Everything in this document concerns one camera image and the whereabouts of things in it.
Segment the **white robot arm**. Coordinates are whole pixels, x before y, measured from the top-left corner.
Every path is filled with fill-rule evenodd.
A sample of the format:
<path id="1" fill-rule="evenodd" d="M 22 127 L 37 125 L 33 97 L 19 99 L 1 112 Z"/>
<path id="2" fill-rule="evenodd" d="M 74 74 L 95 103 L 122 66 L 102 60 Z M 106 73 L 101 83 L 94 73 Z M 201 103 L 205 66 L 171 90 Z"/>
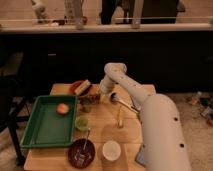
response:
<path id="1" fill-rule="evenodd" d="M 126 75 L 124 63 L 107 63 L 99 87 L 109 94 L 119 84 L 141 107 L 146 171 L 191 171 L 180 114 L 166 95 L 148 90 Z"/>

